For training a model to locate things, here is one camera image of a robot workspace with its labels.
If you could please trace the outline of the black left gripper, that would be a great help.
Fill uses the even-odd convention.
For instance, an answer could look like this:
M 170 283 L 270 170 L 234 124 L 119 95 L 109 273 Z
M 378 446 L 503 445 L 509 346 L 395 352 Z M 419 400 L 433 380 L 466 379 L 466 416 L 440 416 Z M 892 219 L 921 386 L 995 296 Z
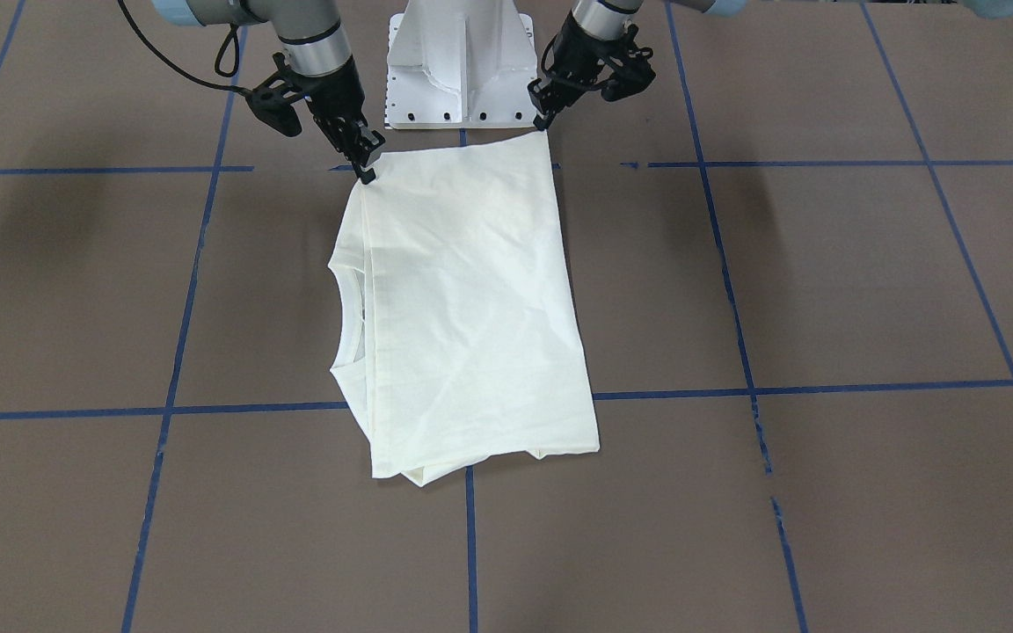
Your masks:
M 537 131 L 547 131 L 588 92 L 600 92 L 611 72 L 600 60 L 602 48 L 607 41 L 619 39 L 631 24 L 630 12 L 567 13 L 558 36 L 543 51 L 542 79 L 528 84 Z

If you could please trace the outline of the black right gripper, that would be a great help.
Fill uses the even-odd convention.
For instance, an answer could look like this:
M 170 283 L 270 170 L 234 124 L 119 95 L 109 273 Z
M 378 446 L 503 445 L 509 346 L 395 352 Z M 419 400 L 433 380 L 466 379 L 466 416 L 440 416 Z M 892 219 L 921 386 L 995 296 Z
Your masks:
M 381 155 L 385 139 L 362 115 L 365 95 L 357 68 L 341 67 L 330 75 L 304 76 L 302 89 L 307 108 L 332 147 L 350 159 L 355 176 L 363 185 L 373 183 L 373 163 Z

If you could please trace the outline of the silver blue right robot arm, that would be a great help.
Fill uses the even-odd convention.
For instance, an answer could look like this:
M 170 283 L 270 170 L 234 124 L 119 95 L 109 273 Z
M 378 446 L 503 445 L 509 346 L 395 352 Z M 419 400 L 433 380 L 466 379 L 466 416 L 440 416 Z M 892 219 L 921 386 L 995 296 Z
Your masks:
M 286 137 L 302 132 L 296 111 L 304 103 L 335 152 L 363 185 L 376 179 L 373 163 L 385 140 L 363 115 L 365 92 L 353 49 L 334 1 L 154 1 L 158 16 L 174 25 L 228 25 L 238 39 L 243 25 L 269 24 L 281 44 L 276 69 L 253 88 L 214 84 L 189 75 L 149 43 L 158 60 L 194 84 L 242 95 L 250 112 Z

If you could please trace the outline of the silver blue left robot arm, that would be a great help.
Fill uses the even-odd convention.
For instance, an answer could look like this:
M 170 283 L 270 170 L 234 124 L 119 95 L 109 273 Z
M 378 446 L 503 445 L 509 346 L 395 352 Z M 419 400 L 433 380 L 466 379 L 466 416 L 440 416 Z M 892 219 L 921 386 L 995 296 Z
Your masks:
M 543 51 L 540 76 L 528 84 L 532 124 L 547 131 L 580 97 L 599 92 L 607 103 L 638 95 L 656 75 L 652 49 L 636 44 L 642 1 L 576 1 L 558 36 Z

